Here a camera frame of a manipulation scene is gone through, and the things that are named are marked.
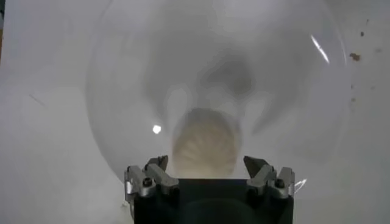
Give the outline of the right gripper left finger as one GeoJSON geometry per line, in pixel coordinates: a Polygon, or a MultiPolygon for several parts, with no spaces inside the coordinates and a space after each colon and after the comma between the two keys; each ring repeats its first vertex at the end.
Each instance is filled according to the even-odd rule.
{"type": "Polygon", "coordinates": [[[133,202],[137,197],[151,198],[157,194],[174,197],[179,193],[179,180],[169,176],[165,170],[168,156],[151,158],[143,168],[128,166],[124,171],[125,201],[133,202]]]}

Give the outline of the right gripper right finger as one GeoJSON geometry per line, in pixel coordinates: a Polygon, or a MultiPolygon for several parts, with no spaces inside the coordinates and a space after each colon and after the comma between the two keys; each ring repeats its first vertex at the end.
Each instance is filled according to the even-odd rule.
{"type": "Polygon", "coordinates": [[[245,156],[244,165],[250,178],[247,180],[249,189],[263,196],[269,194],[272,198],[287,199],[294,197],[295,173],[290,167],[282,167],[279,172],[264,159],[245,156]]]}

